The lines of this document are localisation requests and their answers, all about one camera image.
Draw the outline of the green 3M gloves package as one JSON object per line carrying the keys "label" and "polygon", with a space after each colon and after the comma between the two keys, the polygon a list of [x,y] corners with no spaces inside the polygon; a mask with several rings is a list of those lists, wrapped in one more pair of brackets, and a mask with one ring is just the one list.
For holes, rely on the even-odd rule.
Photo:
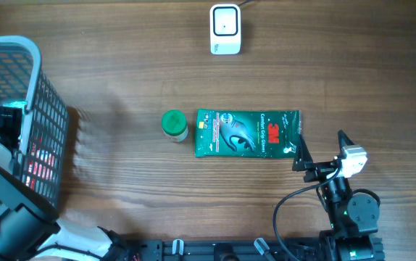
{"label": "green 3M gloves package", "polygon": [[196,157],[295,157],[301,112],[199,109]]}

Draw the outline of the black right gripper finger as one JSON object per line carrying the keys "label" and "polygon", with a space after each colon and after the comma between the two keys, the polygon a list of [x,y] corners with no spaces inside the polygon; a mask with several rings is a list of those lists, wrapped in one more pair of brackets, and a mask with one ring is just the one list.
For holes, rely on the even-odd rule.
{"label": "black right gripper finger", "polygon": [[354,142],[345,134],[343,130],[338,132],[338,144],[340,148],[345,146],[353,146]]}
{"label": "black right gripper finger", "polygon": [[296,145],[296,154],[292,170],[308,170],[313,166],[313,159],[309,153],[303,135],[299,135],[299,142]]}

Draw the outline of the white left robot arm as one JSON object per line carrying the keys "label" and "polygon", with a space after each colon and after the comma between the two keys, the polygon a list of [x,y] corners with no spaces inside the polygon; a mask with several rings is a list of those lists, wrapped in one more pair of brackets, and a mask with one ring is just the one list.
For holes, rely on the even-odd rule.
{"label": "white left robot arm", "polygon": [[126,243],[114,231],[60,219],[47,200],[13,176],[20,167],[25,106],[0,101],[0,260],[127,260]]}

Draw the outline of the green lid jar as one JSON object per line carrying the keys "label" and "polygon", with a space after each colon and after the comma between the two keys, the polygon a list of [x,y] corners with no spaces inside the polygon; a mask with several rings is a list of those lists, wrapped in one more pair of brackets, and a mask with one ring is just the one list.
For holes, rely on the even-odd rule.
{"label": "green lid jar", "polygon": [[188,121],[179,110],[169,110],[162,116],[162,130],[166,137],[173,142],[181,142],[188,135]]}

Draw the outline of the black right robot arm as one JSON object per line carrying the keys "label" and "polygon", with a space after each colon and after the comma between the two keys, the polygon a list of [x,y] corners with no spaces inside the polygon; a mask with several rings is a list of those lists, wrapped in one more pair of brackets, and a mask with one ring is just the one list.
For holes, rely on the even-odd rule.
{"label": "black right robot arm", "polygon": [[320,232],[319,260],[384,260],[378,232],[380,198],[368,189],[351,189],[349,179],[367,162],[365,149],[340,130],[340,152],[331,161],[314,162],[305,140],[299,137],[292,170],[305,172],[304,182],[316,182],[318,199],[328,214],[331,229]]}

